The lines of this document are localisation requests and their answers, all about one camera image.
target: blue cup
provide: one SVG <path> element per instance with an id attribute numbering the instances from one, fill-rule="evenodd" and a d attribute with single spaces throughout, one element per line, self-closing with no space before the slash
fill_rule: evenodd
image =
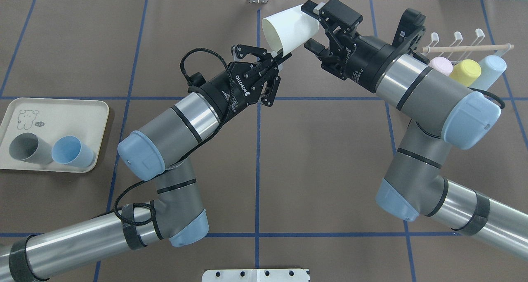
<path id="1" fill-rule="evenodd" d="M 94 162 L 94 152 L 77 137 L 61 137 L 51 149 L 51 157 L 61 165 L 79 168 L 89 167 Z"/>

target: light blue joint cover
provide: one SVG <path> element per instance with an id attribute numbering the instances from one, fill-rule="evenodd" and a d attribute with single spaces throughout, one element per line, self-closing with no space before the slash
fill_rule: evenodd
<path id="1" fill-rule="evenodd" d="M 168 239 L 174 247 L 182 247 L 200 241 L 209 232 L 209 222 L 205 209 L 179 233 Z"/>
<path id="2" fill-rule="evenodd" d="M 500 108 L 480 92 L 471 92 L 453 108 L 442 128 L 442 139 L 462 150 L 478 143 L 495 125 Z"/>
<path id="3" fill-rule="evenodd" d="M 414 221 L 420 215 L 387 180 L 383 179 L 379 188 L 376 203 L 388 213 L 405 221 Z"/>
<path id="4" fill-rule="evenodd" d="M 125 165 L 141 180 L 148 181 L 165 171 L 165 162 L 156 145 L 143 132 L 134 130 L 117 145 Z"/>

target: robotiq logo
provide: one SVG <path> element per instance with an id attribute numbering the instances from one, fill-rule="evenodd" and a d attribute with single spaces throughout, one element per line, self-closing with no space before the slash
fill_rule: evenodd
<path id="1" fill-rule="evenodd" d="M 348 47 L 345 47 L 346 49 L 346 60 L 345 60 L 345 64 L 347 64 L 349 62 L 349 59 L 350 59 L 350 56 L 354 55 L 354 53 L 356 52 L 356 49 L 358 48 L 358 45 L 356 45 L 354 43 L 354 50 L 351 50 L 349 49 Z"/>
<path id="2" fill-rule="evenodd" d="M 236 81 L 238 81 L 238 84 L 240 85 L 240 88 L 242 88 L 242 91 L 244 92 L 244 96 L 248 96 L 249 94 L 251 94 L 245 88 L 244 83 L 242 83 L 242 80 L 240 79 L 239 75 L 236 75 L 234 78 L 236 79 Z"/>

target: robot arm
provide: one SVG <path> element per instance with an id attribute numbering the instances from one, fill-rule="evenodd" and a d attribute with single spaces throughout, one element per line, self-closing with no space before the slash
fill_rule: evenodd
<path id="1" fill-rule="evenodd" d="M 143 179 L 127 190 L 152 180 L 158 199 L 0 247 L 0 282 L 43 281 L 158 240 L 178 247 L 205 237 L 209 224 L 188 156 L 249 105 L 271 107 L 281 64 L 291 56 L 272 57 L 248 45 L 235 45 L 232 53 L 235 60 L 222 60 L 226 71 L 210 81 L 200 73 L 188 76 L 182 61 L 190 94 L 119 143 L 121 158 Z M 258 60 L 240 62 L 246 55 Z"/>
<path id="2" fill-rule="evenodd" d="M 424 34 L 425 17 L 414 9 L 402 15 L 392 45 L 356 32 L 363 17 L 339 0 L 302 11 L 319 20 L 330 41 L 310 39 L 305 47 L 332 75 L 351 79 L 416 120 L 424 131 L 460 149 L 475 145 L 500 116 L 497 105 L 427 66 L 414 52 Z"/>
<path id="3" fill-rule="evenodd" d="M 163 173 L 249 105 L 259 101 L 267 107 L 273 105 L 281 64 L 292 54 L 272 57 L 266 49 L 248 45 L 235 45 L 231 51 L 235 60 L 246 55 L 259 60 L 231 62 L 210 81 L 200 73 L 187 76 L 182 61 L 190 94 L 119 143 L 119 155 L 140 179 Z"/>
<path id="4" fill-rule="evenodd" d="M 413 118 L 376 201 L 403 220 L 419 214 L 528 260 L 528 216 L 439 175 L 451 145 L 469 149 L 500 116 L 497 105 L 426 64 L 415 52 L 425 17 L 408 9 L 391 45 L 356 32 L 362 16 L 339 0 L 302 11 L 319 20 L 329 47 L 305 48 L 332 75 L 351 79 Z"/>

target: black velcro strap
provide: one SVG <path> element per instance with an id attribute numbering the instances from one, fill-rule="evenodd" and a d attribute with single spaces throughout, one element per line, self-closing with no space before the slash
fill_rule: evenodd
<path id="1" fill-rule="evenodd" d="M 490 215 L 490 198 L 478 191 L 473 191 L 477 195 L 477 206 L 475 207 L 473 216 L 471 216 L 466 225 L 459 229 L 453 229 L 461 235 L 471 236 L 481 231 L 488 222 L 488 216 Z"/>
<path id="2" fill-rule="evenodd" d="M 135 221 L 134 205 L 128 204 L 124 206 L 121 210 L 121 215 L 128 220 Z M 137 233 L 136 226 L 130 225 L 123 221 L 121 221 L 121 226 L 123 227 L 123 235 L 125 235 L 125 240 L 127 241 L 128 248 L 130 248 L 131 250 L 138 250 L 143 247 L 147 247 L 147 245 L 143 244 L 143 241 L 141 241 L 141 237 Z"/>
<path id="3" fill-rule="evenodd" d="M 26 246 L 28 245 L 29 239 L 35 235 L 30 235 L 26 239 L 21 239 L 11 246 L 11 252 L 9 252 L 9 272 L 15 282 L 37 282 L 47 281 L 47 279 L 41 279 L 34 275 L 31 271 L 28 263 L 28 255 L 26 254 Z"/>
<path id="4" fill-rule="evenodd" d="M 158 236 L 158 239 L 162 240 L 163 239 L 163 236 L 162 236 L 162 233 L 160 231 L 160 227 L 158 226 L 158 222 L 156 220 L 156 217 L 153 216 L 153 210 L 151 210 L 151 217 L 152 217 L 152 224 L 154 226 L 154 231 L 156 232 L 156 235 Z"/>
<path id="5" fill-rule="evenodd" d="M 424 70 L 422 70 L 422 72 L 418 75 L 418 77 L 416 77 L 416 79 L 413 81 L 411 86 L 409 86 L 409 89 L 407 89 L 407 91 L 405 91 L 403 96 L 400 98 L 400 101 L 398 102 L 398 105 L 396 105 L 396 109 L 398 109 L 398 111 L 401 111 L 401 108 L 403 107 L 403 105 L 407 101 L 407 98 L 409 98 L 409 96 L 411 96 L 411 94 L 413 93 L 415 88 L 418 86 L 418 84 L 420 84 L 420 82 L 424 79 L 424 77 L 426 77 L 426 75 L 430 71 L 432 71 L 432 67 L 428 66 Z"/>
<path id="6" fill-rule="evenodd" d="M 427 214 L 426 217 L 431 217 L 434 214 L 436 214 L 436 212 L 438 212 L 438 210 L 442 207 L 444 201 L 446 201 L 448 190 L 449 190 L 449 182 L 447 182 L 447 179 L 443 178 L 443 192 L 442 192 L 442 196 L 440 197 L 440 201 L 438 201 L 438 204 L 436 205 L 436 207 L 434 207 L 432 212 Z"/>
<path id="7" fill-rule="evenodd" d="M 178 115 L 178 117 L 183 121 L 183 123 L 185 124 L 185 126 L 187 126 L 187 128 L 189 128 L 189 130 L 191 131 L 191 133 L 194 135 L 194 138 L 198 141 L 198 143 L 201 143 L 202 142 L 202 137 L 200 137 L 200 135 L 198 134 L 198 131 L 196 131 L 196 129 L 194 128 L 194 126 L 189 122 L 189 119 L 187 119 L 187 117 L 178 109 L 178 107 L 176 105 L 173 105 L 171 107 L 171 109 L 176 113 L 176 115 Z"/>
<path id="8" fill-rule="evenodd" d="M 158 192 L 158 194 L 162 194 L 164 192 L 169 192 L 169 191 L 172 191 L 172 190 L 175 190 L 175 189 L 178 189 L 178 188 L 189 186 L 190 184 L 193 184 L 193 183 L 196 183 L 196 179 L 192 179 L 192 180 L 189 180 L 187 182 L 183 182 L 183 183 L 175 184 L 175 185 L 172 185 L 172 186 L 168 186 L 166 188 L 158 189 L 157 192 Z"/>
<path id="9" fill-rule="evenodd" d="M 400 153 L 405 154 L 407 156 L 411 156 L 412 158 L 415 158 L 417 160 L 425 162 L 428 165 L 432 165 L 432 166 L 436 167 L 437 169 L 441 169 L 442 168 L 442 165 L 439 164 L 438 162 L 430 160 L 429 158 L 425 158 L 424 156 L 418 155 L 415 152 L 411 152 L 409 150 L 402 149 L 402 148 L 398 148 L 398 150 L 396 152 L 400 152 Z"/>

